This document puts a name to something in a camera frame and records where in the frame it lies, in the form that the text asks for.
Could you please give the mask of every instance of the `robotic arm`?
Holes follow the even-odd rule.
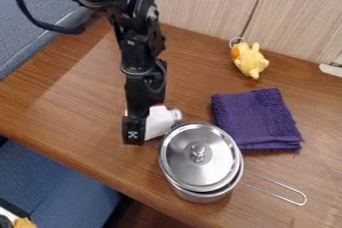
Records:
[[[159,58],[165,37],[159,27],[154,0],[73,0],[87,8],[104,11],[112,24],[122,52],[121,71],[126,75],[127,116],[122,119],[126,144],[142,144],[150,107],[163,102],[167,64]],[[37,26],[61,33],[76,34],[85,25],[60,28],[35,20],[23,0],[17,0],[23,13]]]

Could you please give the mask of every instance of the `purple towel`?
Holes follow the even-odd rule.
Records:
[[[216,124],[241,151],[299,151],[303,138],[278,89],[212,96]]]

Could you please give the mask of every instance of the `stainless steel pot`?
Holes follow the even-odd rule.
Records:
[[[163,139],[159,162],[175,192],[196,203],[212,203],[230,195],[244,171],[235,141],[206,123],[174,128]]]

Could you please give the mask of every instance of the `cable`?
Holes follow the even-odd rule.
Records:
[[[86,29],[86,27],[92,22],[94,21],[97,16],[98,13],[94,12],[90,18],[88,18],[85,22],[77,25],[74,28],[67,28],[67,27],[63,27],[63,26],[58,26],[58,25],[54,25],[54,24],[49,24],[49,23],[45,23],[43,21],[39,21],[36,20],[30,13],[30,11],[27,9],[27,6],[25,4],[24,0],[16,0],[20,10],[24,13],[24,15],[37,27],[40,27],[44,30],[48,30],[48,31],[54,31],[54,32],[58,32],[58,33],[64,33],[64,34],[80,34],[83,33]]]

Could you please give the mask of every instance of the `blue chair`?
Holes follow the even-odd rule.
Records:
[[[71,0],[25,0],[39,20],[74,27],[87,17]],[[58,34],[37,28],[14,0],[0,0],[0,81]],[[0,136],[0,198],[30,214],[39,228],[100,228],[122,196],[101,183]]]
[[[74,27],[87,18],[87,11],[71,0],[25,0],[39,20]],[[58,36],[33,25],[15,0],[0,0],[0,81],[30,60]]]
[[[39,228],[101,228],[121,195],[14,142],[0,148],[0,198]]]

